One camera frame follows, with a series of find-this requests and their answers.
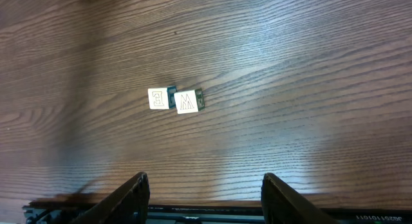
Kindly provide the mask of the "white letter block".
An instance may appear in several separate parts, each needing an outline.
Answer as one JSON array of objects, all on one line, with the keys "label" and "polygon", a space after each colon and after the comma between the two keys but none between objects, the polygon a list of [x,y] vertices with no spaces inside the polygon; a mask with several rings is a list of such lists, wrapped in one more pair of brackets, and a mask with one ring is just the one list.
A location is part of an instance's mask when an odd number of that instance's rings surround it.
[{"label": "white letter block", "polygon": [[197,113],[205,108],[203,91],[201,88],[188,91],[178,91],[174,94],[176,109],[179,115]]}]

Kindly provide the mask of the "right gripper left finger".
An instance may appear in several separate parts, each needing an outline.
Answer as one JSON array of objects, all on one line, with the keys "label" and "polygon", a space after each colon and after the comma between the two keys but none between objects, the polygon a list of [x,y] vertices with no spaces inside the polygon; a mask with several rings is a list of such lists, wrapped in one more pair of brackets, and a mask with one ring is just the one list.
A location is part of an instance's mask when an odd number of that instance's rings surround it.
[{"label": "right gripper left finger", "polygon": [[140,172],[71,223],[146,223],[149,199],[148,176]]}]

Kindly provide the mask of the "white patterned block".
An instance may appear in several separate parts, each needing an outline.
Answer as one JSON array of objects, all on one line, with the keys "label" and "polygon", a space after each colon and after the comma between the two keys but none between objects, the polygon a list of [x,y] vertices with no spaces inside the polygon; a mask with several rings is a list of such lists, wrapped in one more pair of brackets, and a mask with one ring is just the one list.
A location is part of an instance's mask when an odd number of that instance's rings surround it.
[{"label": "white patterned block", "polygon": [[174,94],[176,86],[149,88],[147,90],[150,109],[172,109],[176,106]]}]

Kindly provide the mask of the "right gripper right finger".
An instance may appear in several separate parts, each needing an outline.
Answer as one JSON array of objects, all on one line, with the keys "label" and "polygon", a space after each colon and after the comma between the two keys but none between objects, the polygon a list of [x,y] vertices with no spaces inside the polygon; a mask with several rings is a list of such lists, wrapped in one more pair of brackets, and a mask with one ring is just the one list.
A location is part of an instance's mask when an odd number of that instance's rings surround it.
[{"label": "right gripper right finger", "polygon": [[338,224],[327,213],[300,195],[273,173],[266,173],[261,187],[261,207],[265,223]]}]

